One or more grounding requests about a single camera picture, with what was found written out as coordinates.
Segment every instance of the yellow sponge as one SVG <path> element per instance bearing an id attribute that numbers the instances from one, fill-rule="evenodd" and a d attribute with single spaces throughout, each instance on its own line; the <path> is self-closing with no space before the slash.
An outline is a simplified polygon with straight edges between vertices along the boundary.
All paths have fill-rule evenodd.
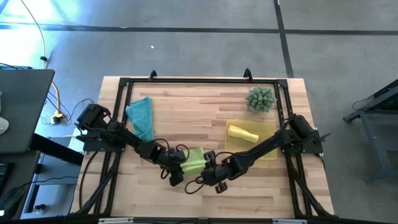
<path id="1" fill-rule="evenodd" d="M 259 136 L 257 134 L 251 134 L 246 130 L 243 130 L 235 125 L 230 125 L 227 132 L 228 136 L 241 138 L 249 142 L 256 143 L 259 140 Z"/>

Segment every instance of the green toy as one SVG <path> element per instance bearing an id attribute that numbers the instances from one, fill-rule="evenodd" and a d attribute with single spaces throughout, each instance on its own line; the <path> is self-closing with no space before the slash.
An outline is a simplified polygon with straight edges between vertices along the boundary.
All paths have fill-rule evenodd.
<path id="1" fill-rule="evenodd" d="M 275 102 L 274 92 L 270 88 L 256 87 L 246 97 L 248 108 L 255 113 L 268 112 Z"/>

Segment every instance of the green cloth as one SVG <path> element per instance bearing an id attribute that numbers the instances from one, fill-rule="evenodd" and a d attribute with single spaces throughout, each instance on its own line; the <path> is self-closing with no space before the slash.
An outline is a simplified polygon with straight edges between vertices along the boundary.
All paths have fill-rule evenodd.
<path id="1" fill-rule="evenodd" d="M 185 156 L 188 156 L 188 151 L 183 150 Z M 192 175 L 201 172 L 205 168 L 206 160 L 203 157 L 203 148 L 198 147 L 196 149 L 189 150 L 189 157 L 186 162 L 181 164 L 184 175 Z"/>

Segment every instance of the wooden table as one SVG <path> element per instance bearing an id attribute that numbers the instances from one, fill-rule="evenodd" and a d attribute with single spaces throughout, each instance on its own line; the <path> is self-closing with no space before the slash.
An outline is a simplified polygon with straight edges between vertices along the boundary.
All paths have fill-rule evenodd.
<path id="1" fill-rule="evenodd" d="M 114 108 L 120 77 L 104 77 L 98 104 Z M 304 80 L 287 79 L 294 113 L 306 117 L 313 125 Z M 132 101 L 149 96 L 152 99 L 155 138 L 164 138 L 170 146 L 185 144 L 189 148 L 203 147 L 205 151 L 224 150 L 227 119 L 243 119 L 273 123 L 279 128 L 276 106 L 269 113 L 254 114 L 246 108 L 244 97 L 249 89 L 268 84 L 220 83 L 135 83 Z M 285 115 L 285 100 L 281 92 Z M 119 110 L 119 121 L 123 109 Z M 127 128 L 133 130 L 132 123 Z M 99 152 L 88 168 L 83 186 L 83 203 L 88 200 L 98 181 L 103 163 Z M 85 156 L 81 173 L 89 156 Z M 333 213 L 328 183 L 321 160 L 303 154 L 308 188 L 324 208 Z M 161 169 L 139 158 L 131 147 L 122 154 L 113 200 L 112 216 L 131 217 L 212 217 L 212 218 L 293 218 L 292 199 L 284 155 L 278 150 L 273 161 L 256 161 L 242 177 L 227 181 L 228 190 L 217 194 L 214 187 L 205 186 L 193 195 L 184 186 L 193 177 L 171 187 L 160 178 Z M 72 212 L 78 210 L 78 185 Z M 300 208 L 304 212 L 302 193 L 298 188 Z M 106 205 L 108 189 L 104 191 L 102 208 Z"/>

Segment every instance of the blue cloth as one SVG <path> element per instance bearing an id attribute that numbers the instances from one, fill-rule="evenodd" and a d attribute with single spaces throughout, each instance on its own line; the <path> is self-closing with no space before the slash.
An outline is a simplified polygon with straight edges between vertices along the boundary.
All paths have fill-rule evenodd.
<path id="1" fill-rule="evenodd" d="M 154 140 L 152 129 L 152 103 L 149 97 L 132 102 L 126 114 L 134 126 L 134 134 L 145 141 Z"/>

